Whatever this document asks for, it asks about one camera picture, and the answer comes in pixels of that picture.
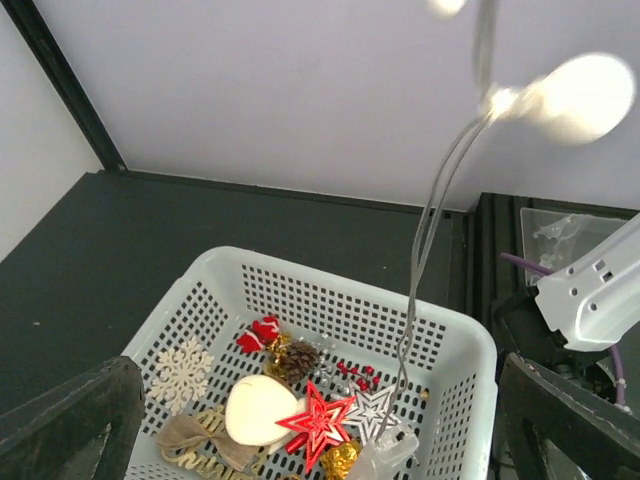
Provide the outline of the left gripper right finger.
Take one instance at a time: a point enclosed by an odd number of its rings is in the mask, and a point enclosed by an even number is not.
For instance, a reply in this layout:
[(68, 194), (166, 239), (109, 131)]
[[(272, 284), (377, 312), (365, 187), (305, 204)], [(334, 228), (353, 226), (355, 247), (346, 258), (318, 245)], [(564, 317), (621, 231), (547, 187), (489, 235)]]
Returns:
[(519, 478), (553, 477), (547, 441), (591, 479), (639, 477), (639, 420), (561, 375), (511, 353), (499, 403)]

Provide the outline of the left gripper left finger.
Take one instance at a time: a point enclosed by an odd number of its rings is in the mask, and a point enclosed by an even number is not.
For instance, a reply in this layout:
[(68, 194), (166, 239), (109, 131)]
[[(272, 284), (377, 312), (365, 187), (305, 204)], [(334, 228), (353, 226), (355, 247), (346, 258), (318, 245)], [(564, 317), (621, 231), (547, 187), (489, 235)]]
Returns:
[(1, 416), (1, 477), (122, 479), (144, 409), (141, 369), (106, 360)]

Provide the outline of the white perforated plastic basket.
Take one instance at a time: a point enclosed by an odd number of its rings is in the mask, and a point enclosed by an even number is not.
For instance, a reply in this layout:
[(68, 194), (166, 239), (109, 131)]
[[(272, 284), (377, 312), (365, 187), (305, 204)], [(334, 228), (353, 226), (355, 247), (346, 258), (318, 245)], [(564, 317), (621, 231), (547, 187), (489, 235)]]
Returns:
[[(327, 335), (329, 358), (379, 369), (392, 384), (395, 347), (406, 322), (405, 296), (234, 247), (198, 257), (125, 348), (145, 383), (157, 375), (163, 351), (198, 340), (214, 357), (208, 390), (186, 404), (197, 413), (225, 401), (232, 384), (257, 371), (259, 356), (236, 341), (260, 315), (307, 340)], [(416, 305), (414, 342), (405, 361), (408, 385), (395, 405), (419, 445), (399, 479), (483, 479), (489, 471), (497, 399), (496, 348), (487, 330), (459, 312), (424, 301)]]

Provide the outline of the white bulb string lights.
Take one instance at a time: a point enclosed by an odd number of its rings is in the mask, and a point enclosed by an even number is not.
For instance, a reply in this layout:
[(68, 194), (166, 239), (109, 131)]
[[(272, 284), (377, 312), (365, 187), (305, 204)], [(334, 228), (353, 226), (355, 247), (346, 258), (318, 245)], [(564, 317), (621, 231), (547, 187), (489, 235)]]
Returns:
[(451, 144), (433, 182), (419, 220), (410, 260), (410, 284), (421, 281), (437, 225), (455, 173), (476, 138), (502, 119), (523, 118), (548, 137), (570, 145), (593, 142), (613, 130), (628, 114), (636, 92), (632, 69), (620, 58), (600, 52), (565, 61), (522, 88), (492, 83), (497, 5), (480, 4), (476, 20), (473, 68), (480, 94), (479, 114)]

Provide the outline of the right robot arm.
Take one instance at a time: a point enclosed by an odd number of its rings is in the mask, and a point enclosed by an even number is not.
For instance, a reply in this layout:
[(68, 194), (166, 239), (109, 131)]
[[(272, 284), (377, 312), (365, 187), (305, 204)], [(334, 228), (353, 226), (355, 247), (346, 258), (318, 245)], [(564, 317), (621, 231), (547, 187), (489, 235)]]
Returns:
[(502, 348), (549, 369), (595, 363), (638, 322), (638, 216), (494, 311)]

